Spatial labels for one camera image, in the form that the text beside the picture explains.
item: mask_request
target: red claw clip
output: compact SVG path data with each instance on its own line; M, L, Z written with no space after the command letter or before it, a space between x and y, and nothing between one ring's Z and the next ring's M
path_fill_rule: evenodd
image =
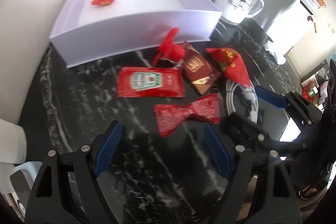
M157 49L159 52L153 60L153 67L156 66L159 59L168 59L173 63L177 63L183 59L185 55L185 49L180 45L174 44L174 37L180 31L179 28L172 28L166 38L161 43L161 46Z

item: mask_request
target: white wall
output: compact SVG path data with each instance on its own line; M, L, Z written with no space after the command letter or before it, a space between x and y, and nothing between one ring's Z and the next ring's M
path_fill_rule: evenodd
M0 118L17 123L65 0L0 0Z
M336 50L336 34L328 28L330 23L336 28L336 0L326 0L326 4L327 7L321 8L317 14L318 32L311 28L288 53L301 77Z

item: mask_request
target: gold logo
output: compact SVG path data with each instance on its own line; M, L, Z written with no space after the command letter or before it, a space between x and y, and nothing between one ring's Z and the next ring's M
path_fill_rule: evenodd
M185 65L191 72L196 72L200 67L204 66L203 62L197 56L191 57Z

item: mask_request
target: white cable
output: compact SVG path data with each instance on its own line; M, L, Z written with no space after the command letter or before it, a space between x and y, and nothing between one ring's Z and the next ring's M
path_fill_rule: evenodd
M226 80L226 110L229 116L231 115L231 113L236 112L235 105L233 104L233 93L235 92L236 87L239 86L243 91L242 93L244 97L251 102L251 111L249 119L252 122L257 123L258 108L259 108L258 97L257 94L255 93L254 86L251 81L250 83L251 83L250 87L246 88L229 79Z

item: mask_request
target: milk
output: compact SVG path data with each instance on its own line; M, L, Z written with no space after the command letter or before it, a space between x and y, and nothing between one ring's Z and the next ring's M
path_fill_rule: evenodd
M241 23L251 10L248 0L215 0L214 3L224 19L236 24Z

